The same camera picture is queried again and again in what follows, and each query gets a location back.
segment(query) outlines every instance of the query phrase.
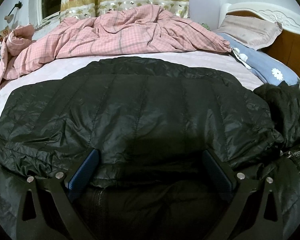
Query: metal rivet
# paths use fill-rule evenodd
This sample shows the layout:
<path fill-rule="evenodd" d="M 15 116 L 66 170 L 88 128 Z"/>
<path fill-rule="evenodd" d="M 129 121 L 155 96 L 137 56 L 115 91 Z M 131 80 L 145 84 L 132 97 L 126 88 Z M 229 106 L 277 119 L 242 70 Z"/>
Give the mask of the metal rivet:
<path fill-rule="evenodd" d="M 27 178 L 27 181 L 30 183 L 30 182 L 32 182 L 34 180 L 34 177 L 33 176 L 30 176 L 30 177 L 28 177 Z"/>
<path fill-rule="evenodd" d="M 56 178 L 61 179 L 63 177 L 63 175 L 64 175 L 64 173 L 62 171 L 60 171 L 56 174 Z"/>
<path fill-rule="evenodd" d="M 266 178 L 266 181 L 271 184 L 273 182 L 273 179 L 271 177 L 268 177 Z"/>
<path fill-rule="evenodd" d="M 244 179 L 246 177 L 246 175 L 244 175 L 243 173 L 239 172 L 239 173 L 237 173 L 237 177 L 239 179 Z"/>

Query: pink bedsheet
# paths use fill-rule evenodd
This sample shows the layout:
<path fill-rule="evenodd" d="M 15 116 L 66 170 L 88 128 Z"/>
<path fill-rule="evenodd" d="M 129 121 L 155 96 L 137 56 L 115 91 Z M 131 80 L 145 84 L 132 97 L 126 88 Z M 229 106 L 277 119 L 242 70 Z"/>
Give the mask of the pink bedsheet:
<path fill-rule="evenodd" d="M 7 38 L 2 45 L 2 56 L 7 56 L 9 51 L 6 41 Z M 16 79 L 58 58 L 197 49 L 231 51 L 229 42 L 222 37 L 158 5 L 111 11 L 98 18 L 84 20 L 66 18 L 37 42 L 28 43 L 27 48 L 14 59 L 13 66 L 3 59 L 0 63 L 0 83 L 3 78 Z"/>

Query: black puffer jacket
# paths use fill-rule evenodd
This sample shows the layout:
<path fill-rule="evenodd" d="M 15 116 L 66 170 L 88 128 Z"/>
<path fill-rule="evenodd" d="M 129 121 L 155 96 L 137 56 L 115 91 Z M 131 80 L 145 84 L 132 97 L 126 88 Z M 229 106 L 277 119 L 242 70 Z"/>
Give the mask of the black puffer jacket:
<path fill-rule="evenodd" d="M 256 94 L 228 73 L 139 57 L 15 90 L 0 118 L 0 223 L 14 236 L 26 176 L 66 171 L 94 147 L 101 164 L 76 207 L 98 239 L 202 239 L 226 207 L 200 163 L 209 149 L 276 179 L 287 239 L 300 223 L 300 163 L 280 150 L 300 143 L 300 92 Z"/>

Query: duvet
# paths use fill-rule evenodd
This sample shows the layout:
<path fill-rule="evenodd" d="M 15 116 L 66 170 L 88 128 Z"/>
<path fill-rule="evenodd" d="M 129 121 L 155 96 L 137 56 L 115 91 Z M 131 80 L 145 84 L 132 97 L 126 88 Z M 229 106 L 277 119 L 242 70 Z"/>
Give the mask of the duvet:
<path fill-rule="evenodd" d="M 37 42 L 31 41 L 33 31 L 32 25 L 19 26 L 3 40 L 0 83 L 58 58 L 197 49 L 231 51 L 229 42 L 217 34 L 152 4 L 107 12 L 97 18 L 68 17 Z"/>
<path fill-rule="evenodd" d="M 203 239 L 227 207 L 205 149 L 274 179 L 284 239 L 300 224 L 300 91 L 284 82 L 252 92 L 222 71 L 119 57 L 14 90 L 0 117 L 0 224 L 12 239 L 26 177 L 67 171 L 88 147 L 100 165 L 75 208 L 98 239 Z"/>

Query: bed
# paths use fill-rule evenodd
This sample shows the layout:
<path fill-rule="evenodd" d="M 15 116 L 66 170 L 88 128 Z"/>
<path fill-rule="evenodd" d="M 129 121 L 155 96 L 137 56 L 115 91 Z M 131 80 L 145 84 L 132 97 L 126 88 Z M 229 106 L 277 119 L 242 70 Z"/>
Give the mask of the bed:
<path fill-rule="evenodd" d="M 269 56 L 279 60 L 290 67 L 300 77 L 300 15 L 278 5 L 262 2 L 244 2 L 237 4 L 224 4 L 221 6 L 219 26 L 226 15 L 252 16 L 283 25 L 282 34 L 275 42 L 264 49 Z M 138 54 L 139 57 L 161 58 L 163 60 L 179 63 L 188 67 L 208 67 L 225 71 L 234 75 L 247 89 L 254 90 L 263 84 L 254 74 L 249 72 L 240 62 L 230 55 L 210 53 L 205 51 L 184 53 L 151 53 Z M 40 71 L 35 71 L 13 82 L 9 82 L 0 90 L 0 115 L 10 93 L 23 85 L 42 82 L 45 80 L 61 79 L 84 67 L 92 61 L 110 57 L 79 57 L 71 59 L 58 59 L 45 65 Z"/>

